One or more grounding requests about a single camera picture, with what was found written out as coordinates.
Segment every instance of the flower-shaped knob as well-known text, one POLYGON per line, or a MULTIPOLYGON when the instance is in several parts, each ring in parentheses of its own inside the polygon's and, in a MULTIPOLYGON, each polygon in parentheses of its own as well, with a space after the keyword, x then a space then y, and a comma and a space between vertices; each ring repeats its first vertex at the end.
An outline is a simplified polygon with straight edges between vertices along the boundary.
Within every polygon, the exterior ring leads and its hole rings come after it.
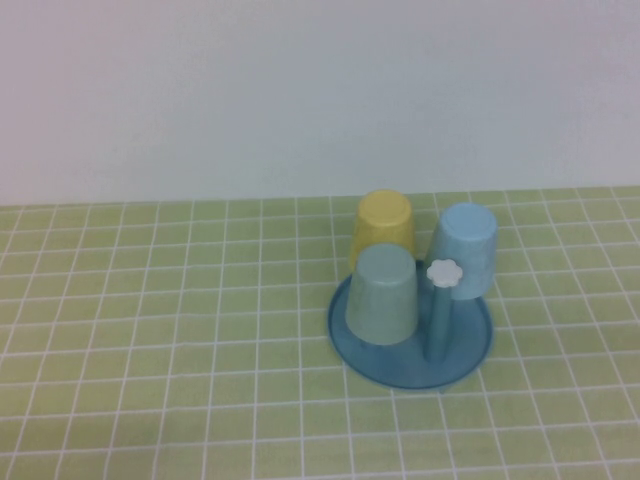
POLYGON ((438 288, 455 287, 462 278, 462 269, 453 260, 434 260, 427 268, 427 278, 438 288))

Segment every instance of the round tray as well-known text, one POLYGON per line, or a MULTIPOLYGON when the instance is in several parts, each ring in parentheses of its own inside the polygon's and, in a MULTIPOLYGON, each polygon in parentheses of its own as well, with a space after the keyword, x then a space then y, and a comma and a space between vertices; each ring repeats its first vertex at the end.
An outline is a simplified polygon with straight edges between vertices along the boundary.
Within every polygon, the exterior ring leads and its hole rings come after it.
POLYGON ((431 309, 431 289, 424 265, 418 270, 419 322, 408 339, 394 345, 374 345, 356 337, 345 319, 351 276, 338 287, 328 312, 329 338, 338 355, 364 377, 381 385, 408 390, 443 389, 480 366, 491 350, 491 314, 482 297, 453 302, 451 344, 445 359, 427 362, 423 355, 431 309))

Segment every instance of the green grid tablecloth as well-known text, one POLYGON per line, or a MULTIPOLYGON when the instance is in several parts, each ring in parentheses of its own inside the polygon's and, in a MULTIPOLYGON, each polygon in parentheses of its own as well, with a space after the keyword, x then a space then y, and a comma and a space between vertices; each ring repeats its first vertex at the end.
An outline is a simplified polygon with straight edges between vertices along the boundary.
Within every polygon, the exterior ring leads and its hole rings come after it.
POLYGON ((640 478, 640 188, 410 195, 500 224, 445 394, 333 353, 355 197, 0 209, 0 478, 640 478))

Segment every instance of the plastic cup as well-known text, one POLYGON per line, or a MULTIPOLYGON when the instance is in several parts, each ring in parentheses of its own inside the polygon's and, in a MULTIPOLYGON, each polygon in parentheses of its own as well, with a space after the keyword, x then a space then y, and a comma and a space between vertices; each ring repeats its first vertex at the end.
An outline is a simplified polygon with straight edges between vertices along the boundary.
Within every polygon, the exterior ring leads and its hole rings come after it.
POLYGON ((394 190, 376 190, 360 200, 349 255, 352 271, 360 252, 377 243, 400 245, 415 255, 411 202, 394 190))
POLYGON ((491 210, 475 203, 452 205, 440 216, 426 264, 451 259, 462 268, 462 280, 451 289, 453 300, 481 297, 493 285, 497 232, 491 210))
POLYGON ((393 345, 418 325, 415 259, 399 245, 372 245, 358 257, 351 277, 346 322, 361 340, 393 345))

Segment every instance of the toy cup set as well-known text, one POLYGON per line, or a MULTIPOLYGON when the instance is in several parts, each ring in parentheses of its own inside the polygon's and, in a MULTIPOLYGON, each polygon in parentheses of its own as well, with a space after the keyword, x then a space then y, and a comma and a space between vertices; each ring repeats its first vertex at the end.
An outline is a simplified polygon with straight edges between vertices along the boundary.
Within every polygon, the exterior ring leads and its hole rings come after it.
POLYGON ((355 371, 404 389, 444 388, 473 372, 491 348, 482 295, 495 272, 495 217, 459 203, 415 260, 409 200, 378 190, 358 205, 349 263, 328 312, 334 348, 355 371))

